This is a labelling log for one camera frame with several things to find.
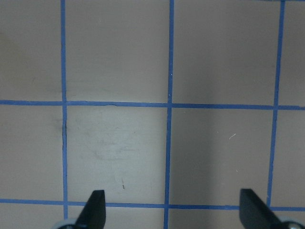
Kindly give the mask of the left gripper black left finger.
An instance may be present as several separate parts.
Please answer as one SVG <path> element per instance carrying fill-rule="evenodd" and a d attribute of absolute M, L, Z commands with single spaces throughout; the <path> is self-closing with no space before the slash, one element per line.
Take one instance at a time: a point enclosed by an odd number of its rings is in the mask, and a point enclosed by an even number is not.
<path fill-rule="evenodd" d="M 77 229 L 103 229 L 106 222 L 104 190 L 95 190 L 76 219 Z"/>

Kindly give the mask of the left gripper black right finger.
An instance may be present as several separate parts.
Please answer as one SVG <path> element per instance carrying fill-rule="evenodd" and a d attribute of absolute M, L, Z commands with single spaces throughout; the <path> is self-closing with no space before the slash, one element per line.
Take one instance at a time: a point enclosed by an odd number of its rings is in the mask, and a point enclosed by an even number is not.
<path fill-rule="evenodd" d="M 242 188 L 239 197 L 239 219 L 245 229 L 277 229 L 281 220 L 249 188 Z"/>

